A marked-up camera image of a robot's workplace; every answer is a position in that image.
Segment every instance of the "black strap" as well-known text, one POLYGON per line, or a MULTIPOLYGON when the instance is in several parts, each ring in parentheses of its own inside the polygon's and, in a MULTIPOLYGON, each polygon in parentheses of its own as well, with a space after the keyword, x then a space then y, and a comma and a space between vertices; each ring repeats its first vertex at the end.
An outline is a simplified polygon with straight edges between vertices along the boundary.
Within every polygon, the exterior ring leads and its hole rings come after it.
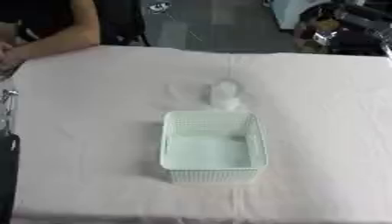
POLYGON ((21 24, 20 26, 17 27, 17 35, 23 39, 24 41, 27 42, 33 42, 36 41, 37 39, 32 37, 31 35, 29 35, 27 33, 27 27, 25 27, 23 24, 21 24))
POLYGON ((11 222, 18 180, 19 152, 19 136, 0 138, 0 224, 11 222))

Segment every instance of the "dark clothing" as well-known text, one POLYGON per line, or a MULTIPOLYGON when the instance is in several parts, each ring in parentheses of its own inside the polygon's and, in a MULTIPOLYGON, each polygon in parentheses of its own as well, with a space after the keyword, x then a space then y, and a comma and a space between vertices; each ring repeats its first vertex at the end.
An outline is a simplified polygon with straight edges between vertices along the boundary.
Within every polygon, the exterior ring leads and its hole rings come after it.
POLYGON ((73 23, 70 0, 0 0, 0 21, 19 22, 46 38, 73 23))
MULTIPOLYGON (((101 25, 101 44, 126 46, 144 36, 140 0, 94 0, 101 25)), ((34 41, 72 25, 71 0, 0 0, 0 21, 19 22, 18 34, 34 41)))

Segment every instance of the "metal clamp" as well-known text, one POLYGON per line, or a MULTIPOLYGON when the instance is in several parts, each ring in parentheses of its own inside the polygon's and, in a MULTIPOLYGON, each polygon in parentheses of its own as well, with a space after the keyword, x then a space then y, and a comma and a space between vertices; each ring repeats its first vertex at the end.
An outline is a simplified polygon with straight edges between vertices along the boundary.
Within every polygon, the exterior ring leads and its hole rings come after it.
POLYGON ((313 35, 313 40, 322 46, 329 46, 331 40, 336 37, 336 31, 316 31, 313 35))
POLYGON ((11 119, 12 119, 12 111, 15 108, 15 97, 19 95, 17 90, 3 90, 3 95, 0 100, 0 104, 5 107, 5 114, 3 115, 1 122, 4 123, 5 128, 2 132, 8 136, 11 134, 11 119))

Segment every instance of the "white tablecloth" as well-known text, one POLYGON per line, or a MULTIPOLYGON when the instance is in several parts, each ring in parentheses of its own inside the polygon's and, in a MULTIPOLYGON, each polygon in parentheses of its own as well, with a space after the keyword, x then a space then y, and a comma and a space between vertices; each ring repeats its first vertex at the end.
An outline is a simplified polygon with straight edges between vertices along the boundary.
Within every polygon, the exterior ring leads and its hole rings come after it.
POLYGON ((17 73, 16 214, 392 221, 392 68, 384 58, 97 47, 17 73), (252 185, 173 185, 162 117, 206 109, 231 76, 262 120, 252 185))

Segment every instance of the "plastic basket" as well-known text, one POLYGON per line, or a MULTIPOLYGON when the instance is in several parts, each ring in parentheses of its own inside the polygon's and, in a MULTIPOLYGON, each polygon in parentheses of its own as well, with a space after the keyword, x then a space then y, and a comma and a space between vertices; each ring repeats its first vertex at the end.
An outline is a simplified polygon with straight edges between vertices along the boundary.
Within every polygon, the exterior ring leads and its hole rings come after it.
POLYGON ((267 165, 250 113, 177 111, 164 118, 160 164, 172 182, 249 182, 267 165))

